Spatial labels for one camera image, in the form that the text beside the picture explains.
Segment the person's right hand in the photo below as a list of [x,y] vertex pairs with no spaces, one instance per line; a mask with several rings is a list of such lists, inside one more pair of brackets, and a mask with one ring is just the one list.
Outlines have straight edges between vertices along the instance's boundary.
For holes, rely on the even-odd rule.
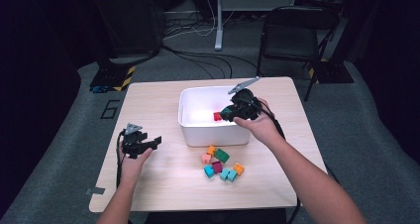
[[248,129],[253,136],[268,148],[278,147],[285,142],[285,139],[280,135],[276,126],[275,115],[271,112],[268,103],[260,98],[262,105],[262,112],[255,120],[245,120],[239,117],[234,118],[234,122]]

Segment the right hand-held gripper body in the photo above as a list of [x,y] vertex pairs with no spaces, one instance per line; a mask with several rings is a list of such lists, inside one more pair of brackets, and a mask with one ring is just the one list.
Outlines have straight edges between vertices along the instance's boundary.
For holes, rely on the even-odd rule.
[[237,103],[237,108],[234,108],[232,115],[242,119],[255,120],[259,113],[262,111],[262,106],[259,100],[248,89],[248,86],[259,81],[260,78],[249,79],[244,82],[238,83],[234,88],[229,91],[229,94],[234,94],[231,98],[232,103]]

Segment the person's left hand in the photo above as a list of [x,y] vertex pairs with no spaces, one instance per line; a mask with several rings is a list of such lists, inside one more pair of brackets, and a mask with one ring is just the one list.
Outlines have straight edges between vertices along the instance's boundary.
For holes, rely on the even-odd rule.
[[121,185],[136,185],[142,173],[143,165],[152,154],[152,149],[145,150],[136,159],[128,158],[124,153],[121,157]]

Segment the black yellow striped stand base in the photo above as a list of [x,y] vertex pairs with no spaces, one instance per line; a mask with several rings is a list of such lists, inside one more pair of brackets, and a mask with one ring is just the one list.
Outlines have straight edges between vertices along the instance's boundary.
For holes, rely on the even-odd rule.
[[134,66],[100,68],[90,83],[90,90],[93,93],[123,91],[129,86],[134,71]]

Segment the white desk frame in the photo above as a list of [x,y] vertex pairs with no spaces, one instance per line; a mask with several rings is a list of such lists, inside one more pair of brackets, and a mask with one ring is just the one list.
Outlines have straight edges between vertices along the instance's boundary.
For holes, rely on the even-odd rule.
[[293,5],[295,0],[217,0],[217,28],[214,50],[219,52],[223,45],[224,12],[261,12],[279,6]]

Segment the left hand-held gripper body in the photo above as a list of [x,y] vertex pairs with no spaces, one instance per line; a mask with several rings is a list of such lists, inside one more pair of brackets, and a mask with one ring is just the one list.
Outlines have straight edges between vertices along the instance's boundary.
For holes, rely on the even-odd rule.
[[148,134],[143,133],[142,129],[142,126],[128,123],[123,132],[122,152],[130,159],[136,159],[147,149],[144,140]]

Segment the grey tape strip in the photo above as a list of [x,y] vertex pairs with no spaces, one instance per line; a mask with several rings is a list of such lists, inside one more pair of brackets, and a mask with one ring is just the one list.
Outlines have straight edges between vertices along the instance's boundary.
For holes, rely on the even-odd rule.
[[97,187],[97,186],[89,187],[89,188],[87,188],[85,190],[85,194],[86,195],[89,195],[89,196],[91,196],[93,194],[100,194],[100,195],[102,195],[104,192],[105,192],[105,189],[104,188]]

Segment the white plastic bin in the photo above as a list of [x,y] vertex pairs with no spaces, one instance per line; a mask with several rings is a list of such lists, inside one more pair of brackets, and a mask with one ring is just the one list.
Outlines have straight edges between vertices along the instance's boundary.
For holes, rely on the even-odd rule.
[[251,132],[234,122],[214,121],[213,113],[231,105],[233,86],[204,86],[184,89],[179,97],[178,123],[190,147],[246,144]]

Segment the green toy block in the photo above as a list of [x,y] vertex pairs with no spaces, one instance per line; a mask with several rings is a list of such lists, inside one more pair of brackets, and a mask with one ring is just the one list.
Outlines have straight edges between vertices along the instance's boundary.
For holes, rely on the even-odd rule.
[[230,156],[222,149],[217,149],[214,153],[214,157],[223,164],[230,158]]
[[226,120],[230,114],[233,112],[234,110],[234,106],[233,105],[229,105],[227,107],[225,107],[221,112],[220,112],[220,116]]

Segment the black panel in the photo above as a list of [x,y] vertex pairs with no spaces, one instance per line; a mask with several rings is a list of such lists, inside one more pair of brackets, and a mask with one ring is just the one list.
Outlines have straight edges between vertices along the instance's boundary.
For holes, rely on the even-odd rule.
[[154,0],[93,0],[115,56],[154,56],[162,42],[165,15]]

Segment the black folding chair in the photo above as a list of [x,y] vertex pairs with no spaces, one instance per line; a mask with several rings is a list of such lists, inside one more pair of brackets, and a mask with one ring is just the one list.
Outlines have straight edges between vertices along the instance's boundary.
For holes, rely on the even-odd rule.
[[257,76],[262,74],[262,58],[299,61],[313,69],[304,100],[319,78],[324,51],[340,23],[338,13],[325,7],[281,6],[265,17],[259,49]]

